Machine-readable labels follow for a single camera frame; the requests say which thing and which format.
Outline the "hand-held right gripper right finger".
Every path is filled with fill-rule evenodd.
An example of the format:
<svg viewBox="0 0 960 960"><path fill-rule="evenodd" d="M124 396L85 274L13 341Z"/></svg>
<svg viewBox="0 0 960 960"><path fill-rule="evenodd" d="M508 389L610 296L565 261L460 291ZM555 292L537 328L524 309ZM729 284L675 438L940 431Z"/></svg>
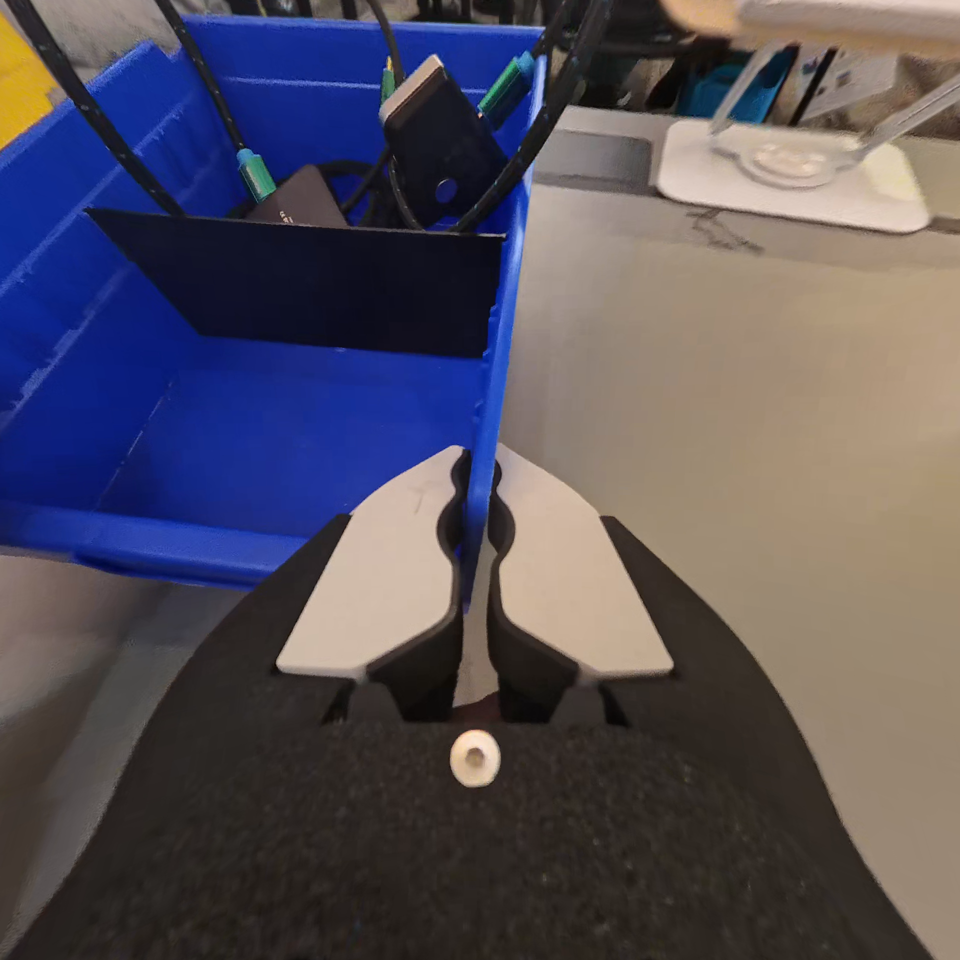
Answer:
<svg viewBox="0 0 960 960"><path fill-rule="evenodd" d="M487 653L503 719L545 723L569 690L673 671L601 514L503 444L486 534Z"/></svg>

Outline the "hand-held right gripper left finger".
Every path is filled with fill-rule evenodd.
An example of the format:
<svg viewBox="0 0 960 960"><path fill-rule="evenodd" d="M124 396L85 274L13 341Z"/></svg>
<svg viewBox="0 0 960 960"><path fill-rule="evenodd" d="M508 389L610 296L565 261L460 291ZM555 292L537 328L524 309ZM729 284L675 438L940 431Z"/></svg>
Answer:
<svg viewBox="0 0 960 960"><path fill-rule="evenodd" d="M450 714L463 654L459 551L470 452L451 445L349 515L275 666L379 684L407 719Z"/></svg>

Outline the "blue storage bin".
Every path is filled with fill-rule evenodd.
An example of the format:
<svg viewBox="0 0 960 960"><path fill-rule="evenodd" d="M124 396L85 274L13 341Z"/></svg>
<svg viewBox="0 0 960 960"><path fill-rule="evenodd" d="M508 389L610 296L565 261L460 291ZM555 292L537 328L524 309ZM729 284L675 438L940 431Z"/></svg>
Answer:
<svg viewBox="0 0 960 960"><path fill-rule="evenodd" d="M190 217L245 196L183 53L147 40L89 86ZM164 214L69 102L2 151L2 547L248 590L394 476L473 459L466 544L494 475L533 173L503 234L478 359L199 334L87 209Z"/></svg>

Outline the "black square hub box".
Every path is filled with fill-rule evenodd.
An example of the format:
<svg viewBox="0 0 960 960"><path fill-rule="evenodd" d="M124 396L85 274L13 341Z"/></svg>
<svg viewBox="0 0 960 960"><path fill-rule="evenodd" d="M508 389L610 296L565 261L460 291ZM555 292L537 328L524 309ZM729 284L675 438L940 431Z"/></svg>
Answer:
<svg viewBox="0 0 960 960"><path fill-rule="evenodd" d="M270 196L241 213L239 219L324 229L350 228L338 199L316 164L298 169Z"/></svg>

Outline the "black video switch box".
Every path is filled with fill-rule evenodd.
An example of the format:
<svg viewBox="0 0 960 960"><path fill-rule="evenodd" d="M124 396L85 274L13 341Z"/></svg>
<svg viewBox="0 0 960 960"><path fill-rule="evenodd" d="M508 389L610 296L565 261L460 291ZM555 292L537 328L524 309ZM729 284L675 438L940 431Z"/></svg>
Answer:
<svg viewBox="0 0 960 960"><path fill-rule="evenodd" d="M459 220L507 164L490 125L437 54L381 103L378 121L390 188L411 228Z"/></svg>

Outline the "yellow storage bin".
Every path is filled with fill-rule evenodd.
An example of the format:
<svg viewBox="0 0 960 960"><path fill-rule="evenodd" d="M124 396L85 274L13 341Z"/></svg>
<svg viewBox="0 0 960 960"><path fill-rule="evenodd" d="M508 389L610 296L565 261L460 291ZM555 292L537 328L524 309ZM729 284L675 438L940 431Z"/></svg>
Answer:
<svg viewBox="0 0 960 960"><path fill-rule="evenodd" d="M56 83L27 40L1 14L1 148L53 110Z"/></svg>

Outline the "black bin divider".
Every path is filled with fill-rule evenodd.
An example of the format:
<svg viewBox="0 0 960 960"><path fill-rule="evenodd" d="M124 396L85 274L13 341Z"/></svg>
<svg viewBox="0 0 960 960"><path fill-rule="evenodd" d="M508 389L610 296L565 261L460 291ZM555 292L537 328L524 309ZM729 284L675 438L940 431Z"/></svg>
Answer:
<svg viewBox="0 0 960 960"><path fill-rule="evenodd" d="M88 208L198 334L478 359L506 236Z"/></svg>

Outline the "printed paper sheet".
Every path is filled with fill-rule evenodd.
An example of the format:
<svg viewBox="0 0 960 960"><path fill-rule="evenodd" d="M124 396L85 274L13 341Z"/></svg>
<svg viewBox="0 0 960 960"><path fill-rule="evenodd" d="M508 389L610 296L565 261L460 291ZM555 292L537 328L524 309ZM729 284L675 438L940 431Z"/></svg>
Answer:
<svg viewBox="0 0 960 960"><path fill-rule="evenodd" d="M827 49L816 61L802 66L806 78L788 125L839 112L891 90L896 82L898 54L863 54Z"/></svg>

